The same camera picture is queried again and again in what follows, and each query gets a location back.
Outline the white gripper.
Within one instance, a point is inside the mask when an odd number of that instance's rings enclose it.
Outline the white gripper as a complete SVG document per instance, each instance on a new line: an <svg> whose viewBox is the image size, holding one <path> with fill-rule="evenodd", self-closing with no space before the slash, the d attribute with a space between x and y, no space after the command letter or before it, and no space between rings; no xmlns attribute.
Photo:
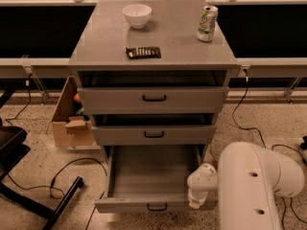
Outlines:
<svg viewBox="0 0 307 230"><path fill-rule="evenodd" d="M204 163L188 176L187 186L189 206L200 209L208 193L218 189L218 173L212 165Z"/></svg>

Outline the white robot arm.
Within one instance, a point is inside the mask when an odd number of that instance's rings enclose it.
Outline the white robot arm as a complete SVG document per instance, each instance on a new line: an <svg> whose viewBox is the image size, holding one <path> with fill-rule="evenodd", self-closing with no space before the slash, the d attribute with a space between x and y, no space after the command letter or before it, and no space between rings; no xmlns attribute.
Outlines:
<svg viewBox="0 0 307 230"><path fill-rule="evenodd" d="M248 142L229 144L218 167L202 164L188 179L189 206L198 209L218 192L221 230L281 230L274 198L297 196L305 176L296 161Z"/></svg>

